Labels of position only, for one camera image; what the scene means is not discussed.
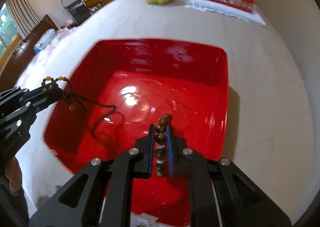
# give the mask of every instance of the wooden bead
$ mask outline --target wooden bead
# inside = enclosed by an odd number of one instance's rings
[[[158,159],[163,160],[167,157],[167,151],[166,149],[157,149],[154,152],[154,156]]]
[[[163,133],[158,133],[155,136],[155,140],[158,144],[165,144],[165,142],[167,141],[167,137]]]
[[[164,163],[156,163],[156,170],[157,171],[164,171]]]
[[[158,176],[158,177],[163,177],[163,176],[164,176],[164,171],[158,171],[158,170],[156,170],[156,176]]]
[[[171,114],[165,114],[164,116],[162,116],[159,119],[159,123],[160,124],[164,124],[164,125],[170,124],[171,121],[172,121],[172,115]]]
[[[165,132],[165,127],[166,127],[165,125],[158,123],[156,125],[156,132],[164,133]]]

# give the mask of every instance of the white table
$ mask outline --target white table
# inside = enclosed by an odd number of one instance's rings
[[[58,48],[39,75],[71,77],[88,50],[101,39],[173,38],[223,48],[228,54],[229,111],[223,155],[247,174],[292,219],[311,168],[313,131],[308,97],[286,45],[267,28],[217,13],[164,6],[145,0],[115,0],[87,20]],[[38,114],[31,139],[18,152],[23,187],[38,204],[72,174],[43,141],[54,105]]]

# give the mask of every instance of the black chair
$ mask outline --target black chair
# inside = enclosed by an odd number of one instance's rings
[[[90,9],[86,6],[83,0],[75,1],[71,5],[67,6],[66,9],[73,16],[78,25],[81,25],[92,15]]]

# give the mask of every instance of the green tree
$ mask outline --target green tree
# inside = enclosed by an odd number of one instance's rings
[[[3,38],[4,43],[8,45],[12,38],[18,34],[18,30],[12,17],[9,14],[7,6],[4,4],[0,11],[0,36]],[[0,42],[0,56],[5,51],[5,46]]]

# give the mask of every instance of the human hand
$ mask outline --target human hand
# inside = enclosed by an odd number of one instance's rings
[[[13,157],[4,169],[5,176],[9,179],[9,186],[13,192],[22,187],[22,172],[16,157]]]

